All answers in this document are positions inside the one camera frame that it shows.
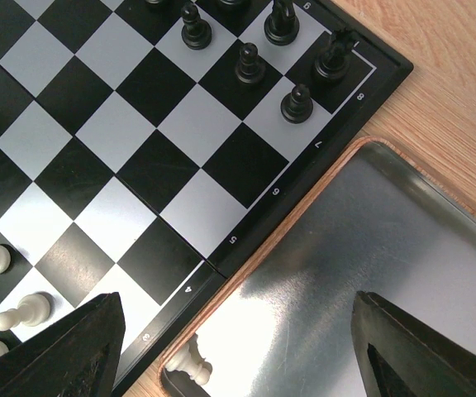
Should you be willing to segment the black knight right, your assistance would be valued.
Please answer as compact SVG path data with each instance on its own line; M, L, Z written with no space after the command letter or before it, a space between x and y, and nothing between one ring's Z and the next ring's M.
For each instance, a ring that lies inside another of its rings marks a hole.
M292 0L274 0L264 21L264 34L274 45L289 45L297 37L300 23Z

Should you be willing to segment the black pawn f file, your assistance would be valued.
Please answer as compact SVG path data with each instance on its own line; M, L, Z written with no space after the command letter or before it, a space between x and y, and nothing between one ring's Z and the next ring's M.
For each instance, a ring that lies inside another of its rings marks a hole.
M183 27L181 37L183 43L191 50L202 50L212 41L212 29L199 14L197 6L186 2L181 8Z

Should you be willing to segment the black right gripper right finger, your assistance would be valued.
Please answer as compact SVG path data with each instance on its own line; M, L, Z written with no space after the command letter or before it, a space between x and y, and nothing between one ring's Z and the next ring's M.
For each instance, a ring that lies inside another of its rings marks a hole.
M351 336L367 396L476 396L476 355L379 294L356 293Z

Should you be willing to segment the white piece tray bottom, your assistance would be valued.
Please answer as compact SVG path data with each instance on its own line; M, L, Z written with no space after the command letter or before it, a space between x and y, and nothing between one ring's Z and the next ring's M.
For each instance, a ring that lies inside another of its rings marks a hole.
M168 372L185 372L189 379L197 385L205 385L210 380L211 371L202 359L197 359L190 352L190 345L185 343L165 364L165 370Z

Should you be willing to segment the black rook right corner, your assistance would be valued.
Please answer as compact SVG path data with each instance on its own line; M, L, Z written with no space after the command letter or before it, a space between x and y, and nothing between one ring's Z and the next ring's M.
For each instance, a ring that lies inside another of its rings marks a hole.
M341 81L350 68L350 54L356 41L357 35L353 29L334 30L327 45L319 50L314 59L314 79L322 84Z

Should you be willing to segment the black pawn h file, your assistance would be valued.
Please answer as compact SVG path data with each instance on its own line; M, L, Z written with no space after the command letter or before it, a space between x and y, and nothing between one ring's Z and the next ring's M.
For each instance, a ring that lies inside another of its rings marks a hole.
M305 122L313 111L310 90L305 84L297 84L280 103L280 111L287 122L300 124Z

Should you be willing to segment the metal tray wooden rim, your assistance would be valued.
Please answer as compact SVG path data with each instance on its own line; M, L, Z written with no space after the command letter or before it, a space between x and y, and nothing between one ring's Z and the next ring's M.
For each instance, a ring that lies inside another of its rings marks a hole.
M476 214L392 144L351 145L160 359L167 396L367 396L351 336L374 292L476 355ZM165 364L185 343L211 371Z

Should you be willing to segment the black pawn g file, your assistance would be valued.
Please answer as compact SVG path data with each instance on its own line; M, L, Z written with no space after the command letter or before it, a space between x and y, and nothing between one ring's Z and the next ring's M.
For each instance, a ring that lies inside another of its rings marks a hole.
M249 86L257 85L264 79L265 70L265 62L259 57L257 46L251 42L242 45L235 66L238 80Z

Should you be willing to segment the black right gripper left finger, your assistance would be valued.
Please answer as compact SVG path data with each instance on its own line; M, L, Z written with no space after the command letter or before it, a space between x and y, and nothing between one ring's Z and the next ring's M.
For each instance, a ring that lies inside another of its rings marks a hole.
M120 295L96 296L0 356L0 396L110 396L125 329Z

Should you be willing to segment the black white chessboard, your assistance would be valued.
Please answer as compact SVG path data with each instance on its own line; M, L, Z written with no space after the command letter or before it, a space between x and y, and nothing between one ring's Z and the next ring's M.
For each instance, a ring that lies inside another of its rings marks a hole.
M191 50L181 8L212 41ZM253 255L412 63L330 1L293 1L289 45L264 34L273 1L0 1L0 313L41 293L54 323L117 292L122 395L226 282L213 256ZM357 41L346 76L317 82L334 30ZM235 75L254 43L264 79ZM280 103L308 86L312 115ZM14 348L40 327L0 332Z

